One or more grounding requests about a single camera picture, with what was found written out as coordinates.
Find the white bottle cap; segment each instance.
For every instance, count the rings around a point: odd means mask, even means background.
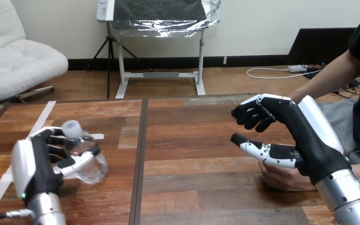
[[[76,120],[69,120],[61,125],[64,136],[68,139],[76,139],[82,134],[82,127]]]

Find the power strip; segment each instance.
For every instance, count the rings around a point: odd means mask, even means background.
[[[307,65],[295,65],[295,66],[288,66],[288,70],[291,73],[306,71]]]

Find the plastic water bottle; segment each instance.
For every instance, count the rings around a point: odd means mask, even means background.
[[[63,133],[69,141],[64,143],[68,155],[80,156],[96,145],[94,138],[76,120],[69,120],[61,126]],[[83,167],[75,175],[77,178],[88,184],[101,182],[108,173],[108,164],[102,152],[94,157],[88,165]]]

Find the white cable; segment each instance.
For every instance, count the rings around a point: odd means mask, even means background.
[[[275,71],[289,71],[289,69],[271,69],[271,68],[252,68],[250,70],[248,70],[246,72],[246,74],[252,78],[256,78],[256,79],[284,79],[284,78],[292,78],[292,77],[297,77],[297,76],[303,76],[306,74],[310,74],[310,73],[315,73],[315,72],[319,72],[321,70],[317,70],[314,72],[309,72],[309,73],[304,73],[304,74],[297,74],[297,75],[292,75],[292,76],[282,76],[282,77],[266,77],[266,76],[252,76],[249,74],[249,71],[255,70],[255,69],[265,69],[265,70],[275,70]]]

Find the white tape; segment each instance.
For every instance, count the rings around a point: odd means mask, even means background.
[[[91,134],[91,136],[96,140],[104,139],[104,134]]]
[[[34,127],[30,131],[27,137],[29,137],[31,134],[37,132],[40,130],[43,126],[43,124],[46,122],[47,117],[49,116],[50,112],[52,111],[54,105],[56,104],[56,101],[48,102],[42,111],[41,115],[39,116],[37,122],[35,122]],[[0,179],[0,200],[3,196],[3,194],[6,192],[7,188],[9,187],[10,182],[13,180],[12,177],[12,166],[9,166],[6,173],[2,175]]]

